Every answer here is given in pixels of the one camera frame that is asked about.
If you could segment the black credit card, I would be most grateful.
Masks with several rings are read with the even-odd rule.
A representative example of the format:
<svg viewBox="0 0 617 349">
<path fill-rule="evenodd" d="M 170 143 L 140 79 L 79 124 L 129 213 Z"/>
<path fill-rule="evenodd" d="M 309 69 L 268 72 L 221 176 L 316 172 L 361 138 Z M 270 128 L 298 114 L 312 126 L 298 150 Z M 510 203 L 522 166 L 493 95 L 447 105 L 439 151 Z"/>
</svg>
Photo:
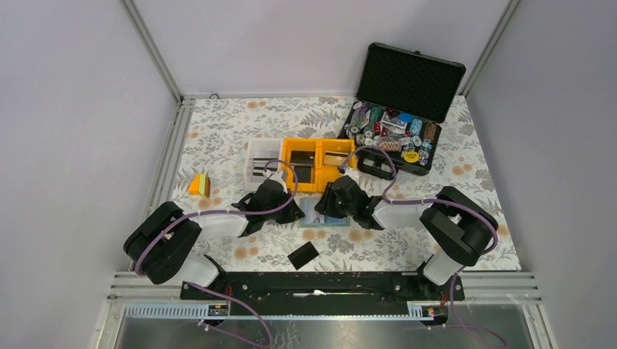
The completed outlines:
<svg viewBox="0 0 617 349">
<path fill-rule="evenodd" d="M 300 270 L 303 266 L 319 256 L 319 252 L 310 242 L 306 242 L 295 251 L 291 252 L 287 259 L 290 261 L 295 270 Z"/>
</svg>

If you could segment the yellow double storage bin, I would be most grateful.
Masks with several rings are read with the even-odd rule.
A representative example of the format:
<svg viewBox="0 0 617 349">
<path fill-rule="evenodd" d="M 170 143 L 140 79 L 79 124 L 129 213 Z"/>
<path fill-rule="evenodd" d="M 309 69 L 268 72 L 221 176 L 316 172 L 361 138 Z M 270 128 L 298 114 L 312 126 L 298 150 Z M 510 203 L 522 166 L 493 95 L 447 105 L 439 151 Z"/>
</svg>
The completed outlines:
<svg viewBox="0 0 617 349">
<path fill-rule="evenodd" d="M 300 183 L 298 177 L 290 163 L 291 151 L 313 151 L 315 152 L 314 182 Z M 324 152 L 341 152 L 349 155 L 355 151 L 355 143 L 349 139 L 338 138 L 285 138 L 283 139 L 282 160 L 285 162 L 281 168 L 287 173 L 287 187 L 297 188 L 301 193 L 321 193 L 326 184 L 337 180 L 342 173 L 338 167 L 324 166 L 322 157 Z"/>
</svg>

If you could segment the white storage bin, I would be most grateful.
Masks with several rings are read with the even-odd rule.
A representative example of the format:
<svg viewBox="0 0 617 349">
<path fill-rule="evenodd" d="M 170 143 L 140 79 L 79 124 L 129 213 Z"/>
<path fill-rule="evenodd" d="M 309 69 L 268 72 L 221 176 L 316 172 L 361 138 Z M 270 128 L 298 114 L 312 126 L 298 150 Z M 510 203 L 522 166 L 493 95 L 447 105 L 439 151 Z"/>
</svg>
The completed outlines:
<svg viewBox="0 0 617 349">
<path fill-rule="evenodd" d="M 273 159 L 282 159 L 282 138 L 252 138 L 247 143 L 244 161 L 244 189 L 254 192 L 266 179 L 266 163 Z"/>
</svg>

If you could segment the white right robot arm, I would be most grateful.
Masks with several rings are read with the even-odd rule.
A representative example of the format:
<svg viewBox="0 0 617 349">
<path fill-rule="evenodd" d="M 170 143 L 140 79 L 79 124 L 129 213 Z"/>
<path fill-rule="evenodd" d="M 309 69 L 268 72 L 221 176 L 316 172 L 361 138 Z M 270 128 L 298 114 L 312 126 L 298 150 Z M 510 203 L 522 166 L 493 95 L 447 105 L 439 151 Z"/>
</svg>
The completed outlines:
<svg viewBox="0 0 617 349">
<path fill-rule="evenodd" d="M 346 169 L 326 185 L 316 212 L 337 219 L 350 217 L 366 230 L 422 224 L 440 247 L 418 271 L 418 292 L 426 299 L 438 298 L 456 273 L 476 265 L 497 247 L 495 218 L 452 186 L 443 187 L 435 197 L 391 199 L 368 195 L 358 180 L 356 170 Z"/>
</svg>

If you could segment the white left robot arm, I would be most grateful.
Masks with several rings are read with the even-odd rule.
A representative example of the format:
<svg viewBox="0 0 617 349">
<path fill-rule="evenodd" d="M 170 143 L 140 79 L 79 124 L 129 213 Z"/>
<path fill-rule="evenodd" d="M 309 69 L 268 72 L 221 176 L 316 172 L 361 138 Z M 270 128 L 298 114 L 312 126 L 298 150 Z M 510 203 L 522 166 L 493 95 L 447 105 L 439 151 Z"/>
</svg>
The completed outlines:
<svg viewBox="0 0 617 349">
<path fill-rule="evenodd" d="M 304 216 L 276 172 L 229 208 L 186 214 L 176 203 L 164 202 L 129 235 L 123 250 L 135 272 L 152 284 L 193 281 L 205 297 L 215 299 L 225 292 L 226 280 L 209 257 L 191 255 L 201 237 L 247 237 L 270 220 L 284 225 Z"/>
</svg>

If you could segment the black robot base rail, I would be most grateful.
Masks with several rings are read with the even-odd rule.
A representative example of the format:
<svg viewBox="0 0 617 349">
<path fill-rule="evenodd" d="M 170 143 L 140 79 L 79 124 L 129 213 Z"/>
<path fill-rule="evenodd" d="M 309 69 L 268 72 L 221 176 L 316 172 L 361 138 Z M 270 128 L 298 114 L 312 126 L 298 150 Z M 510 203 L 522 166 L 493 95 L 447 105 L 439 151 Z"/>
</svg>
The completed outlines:
<svg viewBox="0 0 617 349">
<path fill-rule="evenodd" d="M 184 282 L 182 300 L 235 297 L 261 316 L 408 316 L 413 303 L 439 307 L 465 298 L 461 278 L 437 286 L 412 272 L 227 272 L 221 270 L 206 292 Z"/>
</svg>

